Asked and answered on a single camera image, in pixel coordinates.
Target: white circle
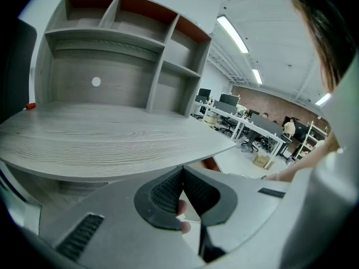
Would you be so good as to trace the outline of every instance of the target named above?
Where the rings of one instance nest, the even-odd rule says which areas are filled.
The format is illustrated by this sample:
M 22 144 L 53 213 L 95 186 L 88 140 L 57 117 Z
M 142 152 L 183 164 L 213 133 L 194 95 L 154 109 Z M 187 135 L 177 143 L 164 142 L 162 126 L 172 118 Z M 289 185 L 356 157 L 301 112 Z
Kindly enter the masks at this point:
M 92 85 L 93 85 L 94 87 L 98 87 L 100 84 L 101 84 L 101 79 L 100 79 L 99 77 L 94 77 L 94 78 L 92 79 Z

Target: ceiling light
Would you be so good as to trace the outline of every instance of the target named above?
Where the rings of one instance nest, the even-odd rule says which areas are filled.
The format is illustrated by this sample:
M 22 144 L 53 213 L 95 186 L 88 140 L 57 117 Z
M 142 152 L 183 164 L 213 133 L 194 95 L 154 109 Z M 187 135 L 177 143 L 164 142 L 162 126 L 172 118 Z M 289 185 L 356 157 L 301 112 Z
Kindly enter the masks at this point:
M 217 18 L 217 21 L 221 24 L 221 26 L 227 31 L 227 33 L 231 36 L 233 41 L 237 44 L 242 53 L 248 53 L 248 49 L 243 43 L 241 37 L 239 36 L 236 29 L 232 26 L 231 22 L 228 21 L 227 17 L 220 16 Z
M 331 94 L 326 94 L 324 97 L 322 97 L 319 101 L 317 101 L 315 104 L 316 105 L 321 105 L 323 103 L 325 103 L 327 100 L 329 100 L 329 98 L 331 97 Z
M 259 75 L 259 72 L 257 69 L 252 69 L 253 73 L 254 73 L 254 76 L 256 77 L 256 80 L 259 84 L 263 84 L 262 83 L 262 79 L 260 78 L 260 75 Z

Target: red object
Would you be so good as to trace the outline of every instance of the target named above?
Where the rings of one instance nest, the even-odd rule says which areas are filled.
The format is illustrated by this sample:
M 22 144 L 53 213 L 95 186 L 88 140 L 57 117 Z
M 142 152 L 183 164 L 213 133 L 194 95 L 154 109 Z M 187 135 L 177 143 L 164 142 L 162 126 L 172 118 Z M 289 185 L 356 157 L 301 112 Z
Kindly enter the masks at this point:
M 34 109 L 35 107 L 36 107 L 35 103 L 31 103 L 31 104 L 26 105 L 26 109 L 28 109 L 28 110 Z

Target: office desk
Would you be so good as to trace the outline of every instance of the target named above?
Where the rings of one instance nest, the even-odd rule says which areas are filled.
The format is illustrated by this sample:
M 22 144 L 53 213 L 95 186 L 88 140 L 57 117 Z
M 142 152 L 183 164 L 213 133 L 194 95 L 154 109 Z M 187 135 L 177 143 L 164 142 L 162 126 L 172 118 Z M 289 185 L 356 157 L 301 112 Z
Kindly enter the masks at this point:
M 232 119 L 235 119 L 238 121 L 238 125 L 236 127 L 236 129 L 233 131 L 233 135 L 231 136 L 231 140 L 234 139 L 234 137 L 236 136 L 236 133 L 238 131 L 238 129 L 240 128 L 240 124 L 242 124 L 241 128 L 240 128 L 240 132 L 238 134 L 238 138 L 239 136 L 241 135 L 241 132 L 243 131 L 244 127 L 248 127 L 252 130 L 254 130 L 255 132 L 261 134 L 262 136 L 265 136 L 265 137 L 270 137 L 272 139 L 274 139 L 275 141 L 277 141 L 277 146 L 272 150 L 272 152 L 270 153 L 270 159 L 269 161 L 267 162 L 267 164 L 264 166 L 264 168 L 266 169 L 270 163 L 273 161 L 274 157 L 277 155 L 280 147 L 282 146 L 282 144 L 285 143 L 285 141 L 283 141 L 280 137 L 278 137 L 277 135 L 274 135 L 268 131 L 266 131 L 265 129 L 262 129 L 260 127 L 257 127 L 256 125 L 250 123 L 249 121 L 243 119 L 243 118 L 240 118 L 240 117 L 237 117 L 236 115 L 233 115 L 233 114 L 229 114 L 229 113 L 226 113 L 222 110 L 219 110 L 219 109 L 216 109 L 214 108 L 213 106 L 211 105 L 205 105 L 205 104 L 202 104 L 202 103 L 198 103 L 197 101 L 195 101 L 195 105 L 198 105 L 198 106 L 204 106 L 206 107 L 206 112 L 204 114 L 204 117 L 203 117 L 203 120 L 205 119 L 205 116 L 207 115 L 208 111 L 210 110 L 211 112 L 215 112 L 215 113 L 218 113 L 220 115 L 223 115 L 225 117 L 230 117 Z
M 125 106 L 50 103 L 0 125 L 0 159 L 70 182 L 116 180 L 213 156 L 236 144 L 194 118 Z

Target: desk leg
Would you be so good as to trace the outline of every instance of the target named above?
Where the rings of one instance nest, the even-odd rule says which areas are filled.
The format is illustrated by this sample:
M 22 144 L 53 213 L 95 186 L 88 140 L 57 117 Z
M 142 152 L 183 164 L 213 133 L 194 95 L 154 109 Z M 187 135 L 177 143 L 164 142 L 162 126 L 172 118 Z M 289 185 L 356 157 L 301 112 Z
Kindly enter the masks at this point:
M 233 135 L 231 136 L 231 139 L 232 139 L 232 140 L 233 140 L 234 137 L 236 136 L 236 132 L 237 132 L 237 130 L 239 129 L 239 127 L 240 127 L 240 123 L 237 123 L 236 129 L 233 131 Z
M 207 116 L 207 113 L 208 113 L 208 108 L 206 108 L 206 111 L 204 112 L 203 119 L 201 120 L 201 122 L 204 122 L 204 120 Z
M 238 139 L 240 138 L 241 133 L 242 133 L 242 131 L 243 131 L 244 128 L 245 128 L 245 124 L 242 125 L 241 130 L 240 130 L 240 132 L 238 133 Z
M 276 157 L 280 147 L 282 146 L 283 142 L 277 142 L 277 147 L 275 150 L 273 150 L 270 154 L 270 159 L 268 160 L 267 164 L 264 166 L 265 169 L 267 169 L 268 165 L 273 161 L 273 159 Z

